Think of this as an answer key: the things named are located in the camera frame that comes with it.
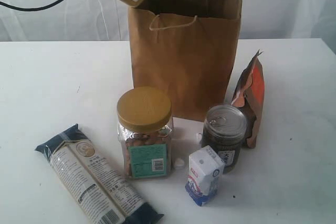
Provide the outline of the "nut jar with gold lid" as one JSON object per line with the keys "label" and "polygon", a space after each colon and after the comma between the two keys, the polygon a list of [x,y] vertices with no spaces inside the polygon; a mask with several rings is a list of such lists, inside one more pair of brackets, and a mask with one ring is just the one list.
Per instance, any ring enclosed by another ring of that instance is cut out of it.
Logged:
{"label": "nut jar with gold lid", "polygon": [[168,96],[157,88],[134,88],[119,99],[117,115],[125,174],[132,179],[169,175],[174,125]]}

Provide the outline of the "dark jar with metal lid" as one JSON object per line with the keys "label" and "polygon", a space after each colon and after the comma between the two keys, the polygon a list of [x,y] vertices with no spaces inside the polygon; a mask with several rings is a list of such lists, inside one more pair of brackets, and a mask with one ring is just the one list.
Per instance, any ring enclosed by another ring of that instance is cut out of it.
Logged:
{"label": "dark jar with metal lid", "polygon": [[245,139],[247,119],[243,112],[230,104],[220,104],[207,112],[201,145],[210,146],[225,163],[223,173],[235,167]]}

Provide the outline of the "brown paper shopping bag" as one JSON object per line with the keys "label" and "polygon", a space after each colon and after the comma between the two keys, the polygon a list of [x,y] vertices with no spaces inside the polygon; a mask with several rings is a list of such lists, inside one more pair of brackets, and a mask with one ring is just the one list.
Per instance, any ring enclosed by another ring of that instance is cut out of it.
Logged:
{"label": "brown paper shopping bag", "polygon": [[203,121],[223,102],[242,0],[145,0],[128,11],[133,84],[164,91],[176,118]]}

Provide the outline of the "dark noodle package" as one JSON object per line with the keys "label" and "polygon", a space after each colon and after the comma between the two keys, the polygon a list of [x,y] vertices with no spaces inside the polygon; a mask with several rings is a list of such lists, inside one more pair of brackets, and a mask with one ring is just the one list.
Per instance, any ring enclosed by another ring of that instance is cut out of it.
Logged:
{"label": "dark noodle package", "polygon": [[158,213],[93,146],[77,124],[38,145],[92,223],[158,223]]}

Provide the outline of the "white backdrop curtain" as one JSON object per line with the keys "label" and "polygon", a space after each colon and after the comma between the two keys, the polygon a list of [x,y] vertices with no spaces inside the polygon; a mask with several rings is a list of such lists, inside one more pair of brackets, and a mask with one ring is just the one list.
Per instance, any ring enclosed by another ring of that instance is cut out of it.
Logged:
{"label": "white backdrop curtain", "polygon": [[[127,5],[65,0],[41,12],[1,8],[1,41],[128,40]],[[335,0],[243,0],[240,37],[335,38]]]}

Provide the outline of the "white paper scrap near jar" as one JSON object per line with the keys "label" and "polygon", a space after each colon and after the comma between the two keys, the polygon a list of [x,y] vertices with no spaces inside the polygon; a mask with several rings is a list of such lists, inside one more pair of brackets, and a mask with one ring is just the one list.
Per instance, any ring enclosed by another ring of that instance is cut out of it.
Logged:
{"label": "white paper scrap near jar", "polygon": [[203,137],[203,135],[201,133],[196,134],[196,140],[197,140],[198,143],[200,143],[202,141],[202,137]]}

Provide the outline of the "brown orange coffee pouch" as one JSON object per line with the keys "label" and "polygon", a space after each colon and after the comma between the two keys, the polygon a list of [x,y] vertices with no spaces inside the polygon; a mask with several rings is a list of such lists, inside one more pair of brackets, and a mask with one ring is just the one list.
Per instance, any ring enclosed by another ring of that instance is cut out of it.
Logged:
{"label": "brown orange coffee pouch", "polygon": [[232,98],[232,105],[239,108],[246,116],[247,130],[243,145],[253,149],[257,144],[265,98],[263,67],[258,59],[259,50],[241,73]]}

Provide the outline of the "white blue salt packet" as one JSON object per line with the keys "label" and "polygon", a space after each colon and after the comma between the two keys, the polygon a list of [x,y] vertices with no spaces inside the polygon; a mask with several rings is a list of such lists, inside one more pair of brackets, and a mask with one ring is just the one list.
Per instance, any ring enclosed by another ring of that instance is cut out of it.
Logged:
{"label": "white blue salt packet", "polygon": [[225,163],[208,145],[189,155],[185,189],[198,206],[203,206],[218,192]]}

